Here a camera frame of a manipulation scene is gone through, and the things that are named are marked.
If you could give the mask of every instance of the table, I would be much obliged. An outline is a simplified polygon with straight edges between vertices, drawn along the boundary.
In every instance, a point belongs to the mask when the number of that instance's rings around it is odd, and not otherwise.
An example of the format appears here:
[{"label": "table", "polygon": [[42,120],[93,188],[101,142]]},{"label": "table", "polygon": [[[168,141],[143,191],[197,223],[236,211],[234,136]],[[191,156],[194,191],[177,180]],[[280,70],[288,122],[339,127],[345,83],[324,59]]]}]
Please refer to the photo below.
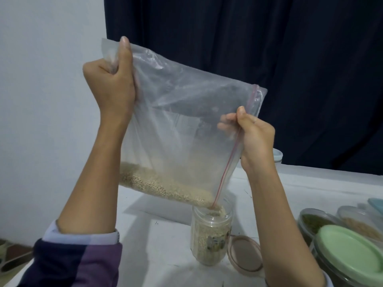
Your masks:
[{"label": "table", "polygon": [[[383,198],[383,177],[302,166],[278,165],[295,217],[306,207],[336,213],[342,205],[369,208],[370,197]],[[258,241],[246,174],[236,168],[228,186],[236,205],[232,234]],[[118,286],[263,287],[263,278],[237,273],[227,257],[215,267],[200,265],[190,251],[190,207],[119,188],[117,229],[123,244]],[[26,266],[6,287],[15,287]]]}]

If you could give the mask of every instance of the transparent plastic bag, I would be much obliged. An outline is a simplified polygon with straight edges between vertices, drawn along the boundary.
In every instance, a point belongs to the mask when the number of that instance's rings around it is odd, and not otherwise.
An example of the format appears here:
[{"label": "transparent plastic bag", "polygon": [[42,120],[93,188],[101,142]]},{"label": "transparent plastic bag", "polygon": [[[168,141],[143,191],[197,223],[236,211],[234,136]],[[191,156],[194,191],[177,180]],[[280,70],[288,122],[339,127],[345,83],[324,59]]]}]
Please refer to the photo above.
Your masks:
[{"label": "transparent plastic bag", "polygon": [[[228,135],[222,115],[245,106],[258,115],[267,90],[168,60],[131,44],[138,99],[121,149],[120,185],[214,208],[239,161],[239,127]],[[116,72],[118,42],[102,40]]]}]

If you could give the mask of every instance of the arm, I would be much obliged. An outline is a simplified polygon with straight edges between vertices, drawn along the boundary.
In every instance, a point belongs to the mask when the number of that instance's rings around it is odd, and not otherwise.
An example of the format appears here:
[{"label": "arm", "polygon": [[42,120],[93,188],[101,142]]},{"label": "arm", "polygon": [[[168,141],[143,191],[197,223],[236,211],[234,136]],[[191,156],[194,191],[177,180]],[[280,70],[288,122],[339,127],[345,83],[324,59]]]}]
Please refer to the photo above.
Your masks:
[{"label": "arm", "polygon": [[271,287],[325,287],[326,279],[299,232],[273,158],[274,128],[246,114],[221,118],[218,128],[231,131],[237,120],[244,131],[243,169],[249,178],[261,253]]},{"label": "arm", "polygon": [[117,286],[122,245],[115,230],[120,151],[135,99],[127,38],[119,69],[97,60],[84,76],[100,107],[93,149],[59,219],[34,246],[34,262],[19,286]]}]

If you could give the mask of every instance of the brown lid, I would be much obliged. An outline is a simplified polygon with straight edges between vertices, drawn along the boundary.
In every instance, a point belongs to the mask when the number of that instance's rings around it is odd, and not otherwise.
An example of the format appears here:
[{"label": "brown lid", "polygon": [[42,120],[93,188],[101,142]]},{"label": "brown lid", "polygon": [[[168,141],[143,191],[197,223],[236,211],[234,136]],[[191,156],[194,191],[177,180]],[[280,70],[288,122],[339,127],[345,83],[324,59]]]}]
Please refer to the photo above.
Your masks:
[{"label": "brown lid", "polygon": [[233,267],[242,275],[259,277],[263,268],[261,248],[248,236],[234,236],[229,242],[227,256]]}]

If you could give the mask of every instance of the white wall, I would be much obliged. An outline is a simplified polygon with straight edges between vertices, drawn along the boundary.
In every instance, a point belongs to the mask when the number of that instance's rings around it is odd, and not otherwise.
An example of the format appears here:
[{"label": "white wall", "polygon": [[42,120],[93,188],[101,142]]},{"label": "white wall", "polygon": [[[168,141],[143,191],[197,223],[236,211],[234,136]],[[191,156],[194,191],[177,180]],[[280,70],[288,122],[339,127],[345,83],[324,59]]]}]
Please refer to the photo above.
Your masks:
[{"label": "white wall", "polygon": [[97,132],[82,64],[102,57],[103,0],[0,3],[0,237],[31,245],[59,215]]}]

